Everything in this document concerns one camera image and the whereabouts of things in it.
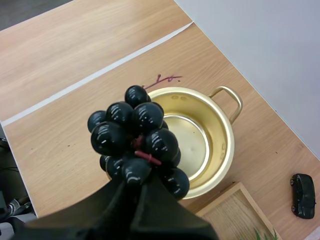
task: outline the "white strip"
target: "white strip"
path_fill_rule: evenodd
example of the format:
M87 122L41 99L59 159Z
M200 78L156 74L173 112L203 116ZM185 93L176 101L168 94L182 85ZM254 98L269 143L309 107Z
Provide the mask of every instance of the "white strip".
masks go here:
M169 39L173 38L174 36L176 36L177 34L181 33L183 30L187 29L193 22L179 28L178 30L175 30L174 32L160 38L157 41L154 41L153 43L150 43L147 46L144 46L143 48L140 48L139 50L129 54L128 56L125 56L124 58L121 58L120 60L110 64L109 66L106 66L105 68L85 77L84 79L72 84L71 86L68 86L67 88L53 94L52 96L48 97L47 99L27 108L26 110L18 113L17 115L14 115L10 118L8 118L7 120L4 120L2 122L2 126L5 127L9 124L12 124L13 122L27 116L28 114L33 113L34 111L44 107L45 105L53 102L54 100L57 100L59 98L61 98L62 96L72 92L73 90L76 90L77 88L91 82L92 80L100 77L101 75L111 71L112 69L115 69L116 67L119 67L120 65L130 61L131 59L134 59L135 57L138 57L139 55L149 51L150 49L153 49L155 47L157 47L158 45L168 41Z
M317 227L309 236L304 240L320 240L320 226Z

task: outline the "toy car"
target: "toy car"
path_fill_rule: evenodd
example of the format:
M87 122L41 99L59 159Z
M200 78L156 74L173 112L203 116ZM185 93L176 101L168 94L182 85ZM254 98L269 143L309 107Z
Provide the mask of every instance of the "toy car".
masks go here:
M311 176L295 174L290 180L293 190L291 211L299 218L312 219L315 216L316 194Z

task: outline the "black grape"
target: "black grape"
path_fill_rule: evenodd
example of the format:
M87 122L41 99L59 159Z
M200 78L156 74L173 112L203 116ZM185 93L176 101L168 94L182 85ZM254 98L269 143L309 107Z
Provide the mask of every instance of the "black grape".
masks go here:
M162 113L165 114L165 111L164 111L163 107L159 103L157 103L155 101L153 101L152 103L157 105L161 109Z
M180 152L180 149L178 149L178 153L172 160L172 166L176 168L179 165L180 160L181 160L181 152Z
M127 132L119 124L105 121L93 129L91 144L98 154L120 156L131 142Z
M130 128L134 109L126 102L120 101L111 104L105 113L105 120L120 124L126 130Z
M141 149L164 164L170 164L178 153L178 140L168 129L150 132L142 141Z
M154 129L159 129L162 125L164 114L153 102L142 103L137 106L132 115L134 127L146 134Z
M161 126L162 129L169 129L168 127L168 124L163 120L162 122L162 126Z
M132 158L122 167L122 177L128 186L141 186L151 173L151 164L142 158Z
M109 156L101 155L100 157L100 167L103 171L106 171L106 164Z
M92 113L88 119L88 130L91 133L92 130L102 122L106 121L106 111L95 111Z
M151 101L146 90L143 87L138 85L131 86L126 90L124 94L124 100L126 103L130 104L131 107L133 108L135 108L139 104L143 104Z
M105 168L106 172L112 178L114 175L121 173L121 167L129 159L135 158L135 155L129 151L126 151L122 156L105 156Z
M163 185L177 201L183 199L187 195L190 188L189 179L179 168L171 168L162 171L159 177Z

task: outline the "yellow pot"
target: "yellow pot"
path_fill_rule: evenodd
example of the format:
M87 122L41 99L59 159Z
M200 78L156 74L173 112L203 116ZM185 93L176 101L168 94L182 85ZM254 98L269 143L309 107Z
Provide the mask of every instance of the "yellow pot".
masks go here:
M230 119L212 100L226 91L238 104ZM166 87L149 93L153 102L164 109L164 120L179 143L183 170L190 181L184 199L198 197L213 189L227 174L235 151L232 123L243 103L239 95L226 86L217 87L209 96L184 87Z

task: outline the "grape bunch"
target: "grape bunch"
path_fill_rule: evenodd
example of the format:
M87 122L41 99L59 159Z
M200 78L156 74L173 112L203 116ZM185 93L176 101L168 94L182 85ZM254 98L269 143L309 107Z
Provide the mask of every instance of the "grape bunch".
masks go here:
M110 178L119 175L134 188L157 174L175 199L186 196L190 184L177 168L181 152L176 136L164 121L164 109L141 86L129 87L124 101L91 114L87 127L93 149L101 154L100 166Z

